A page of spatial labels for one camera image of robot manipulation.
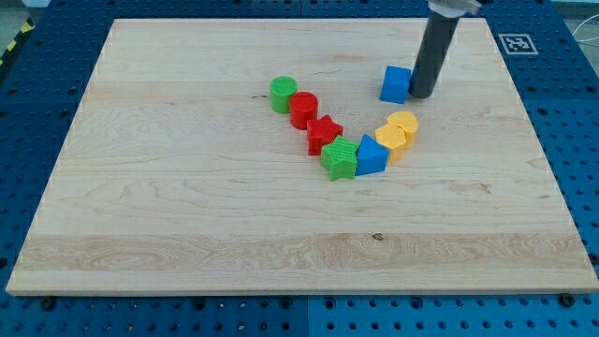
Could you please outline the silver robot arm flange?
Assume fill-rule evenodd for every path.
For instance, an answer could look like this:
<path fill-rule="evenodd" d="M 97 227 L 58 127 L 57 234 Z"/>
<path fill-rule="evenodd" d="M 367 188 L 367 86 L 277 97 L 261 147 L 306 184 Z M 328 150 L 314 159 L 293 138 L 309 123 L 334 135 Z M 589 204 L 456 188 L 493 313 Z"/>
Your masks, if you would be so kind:
<path fill-rule="evenodd" d="M 446 18 L 476 15 L 482 8 L 482 4 L 476 0 L 429 0 L 428 3 L 430 10 Z"/>

